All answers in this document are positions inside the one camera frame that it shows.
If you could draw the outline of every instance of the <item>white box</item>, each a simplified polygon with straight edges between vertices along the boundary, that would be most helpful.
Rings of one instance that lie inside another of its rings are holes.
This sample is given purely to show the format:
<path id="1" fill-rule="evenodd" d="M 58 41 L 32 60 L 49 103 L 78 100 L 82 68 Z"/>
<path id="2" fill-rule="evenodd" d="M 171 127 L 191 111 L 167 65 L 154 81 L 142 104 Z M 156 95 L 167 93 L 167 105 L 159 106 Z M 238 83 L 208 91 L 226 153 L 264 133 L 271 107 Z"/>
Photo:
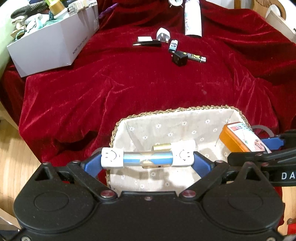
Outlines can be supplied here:
<path id="1" fill-rule="evenodd" d="M 7 46 L 21 77 L 71 65 L 99 28 L 98 7 L 86 8 Z"/>

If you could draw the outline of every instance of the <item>screw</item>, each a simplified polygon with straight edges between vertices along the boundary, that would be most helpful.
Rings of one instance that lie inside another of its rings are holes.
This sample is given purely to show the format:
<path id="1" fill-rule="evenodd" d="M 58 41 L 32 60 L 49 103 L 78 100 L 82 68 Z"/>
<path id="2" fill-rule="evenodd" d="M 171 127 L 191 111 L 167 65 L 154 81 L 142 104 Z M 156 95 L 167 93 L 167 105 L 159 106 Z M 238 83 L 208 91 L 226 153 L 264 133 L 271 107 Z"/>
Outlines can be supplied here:
<path id="1" fill-rule="evenodd" d="M 261 164 L 261 166 L 263 166 L 263 167 L 266 167 L 266 166 L 268 166 L 268 165 L 269 165 L 268 162 L 264 162 L 264 163 Z"/>
<path id="2" fill-rule="evenodd" d="M 183 197 L 192 198 L 192 197 L 195 197 L 196 192 L 193 190 L 185 190 L 185 191 L 181 192 L 181 195 Z"/>
<path id="3" fill-rule="evenodd" d="M 152 197 L 151 197 L 151 196 L 146 196 L 146 197 L 144 197 L 144 199 L 145 199 L 146 201 L 151 201 L 151 200 L 152 200 Z"/>
<path id="4" fill-rule="evenodd" d="M 104 190 L 101 192 L 101 196 L 104 198 L 111 198 L 115 196 L 115 192 L 113 192 L 112 190 Z"/>
<path id="5" fill-rule="evenodd" d="M 31 239 L 27 236 L 22 237 L 21 241 L 31 241 Z"/>

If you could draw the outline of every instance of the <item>thermos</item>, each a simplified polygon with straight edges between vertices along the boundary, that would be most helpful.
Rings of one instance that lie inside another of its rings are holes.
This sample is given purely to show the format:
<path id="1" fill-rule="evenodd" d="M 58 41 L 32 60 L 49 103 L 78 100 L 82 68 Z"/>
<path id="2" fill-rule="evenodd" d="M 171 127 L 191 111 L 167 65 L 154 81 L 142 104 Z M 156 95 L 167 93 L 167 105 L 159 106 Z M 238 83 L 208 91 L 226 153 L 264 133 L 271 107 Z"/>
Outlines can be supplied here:
<path id="1" fill-rule="evenodd" d="M 185 2 L 185 35 L 202 36 L 202 19 L 199 0 Z"/>

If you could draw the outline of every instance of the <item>label on orange box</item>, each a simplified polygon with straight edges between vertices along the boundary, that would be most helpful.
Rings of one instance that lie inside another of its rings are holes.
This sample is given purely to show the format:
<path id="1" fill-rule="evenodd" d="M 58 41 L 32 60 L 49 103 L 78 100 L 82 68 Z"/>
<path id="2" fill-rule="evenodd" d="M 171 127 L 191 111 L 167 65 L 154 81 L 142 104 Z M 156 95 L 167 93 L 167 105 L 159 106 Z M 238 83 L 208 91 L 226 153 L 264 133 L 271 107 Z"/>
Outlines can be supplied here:
<path id="1" fill-rule="evenodd" d="M 219 136 L 231 152 L 266 151 L 268 147 L 244 123 L 227 124 Z"/>

